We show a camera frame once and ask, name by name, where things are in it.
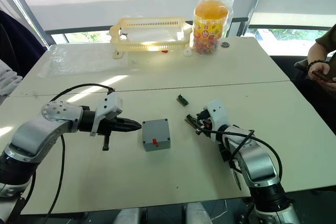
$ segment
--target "white jacket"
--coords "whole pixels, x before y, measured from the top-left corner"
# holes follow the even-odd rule
[[[0,60],[0,105],[21,82],[18,76],[6,63]]]

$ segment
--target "orange lid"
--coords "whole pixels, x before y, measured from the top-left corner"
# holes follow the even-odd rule
[[[220,19],[227,16],[228,8],[220,1],[206,0],[196,7],[195,14],[204,19]]]

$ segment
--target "small circuit board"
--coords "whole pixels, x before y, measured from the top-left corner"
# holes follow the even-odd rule
[[[182,105],[182,106],[186,106],[189,104],[189,102],[187,100],[184,99],[183,96],[181,96],[181,94],[178,95],[178,97],[176,98],[176,100]]]

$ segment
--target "window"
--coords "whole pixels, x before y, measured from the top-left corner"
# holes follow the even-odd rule
[[[109,31],[84,31],[81,33],[54,34],[56,44],[110,42]]]
[[[326,30],[248,28],[244,37],[254,37],[268,55],[306,56],[315,39]]]

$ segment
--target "bracelet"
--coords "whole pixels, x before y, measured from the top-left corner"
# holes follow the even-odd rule
[[[324,60],[315,60],[315,61],[312,61],[312,62],[309,63],[309,65],[307,66],[306,71],[308,72],[309,69],[311,68],[311,66],[313,66],[315,63],[318,63],[318,62],[325,63]]]

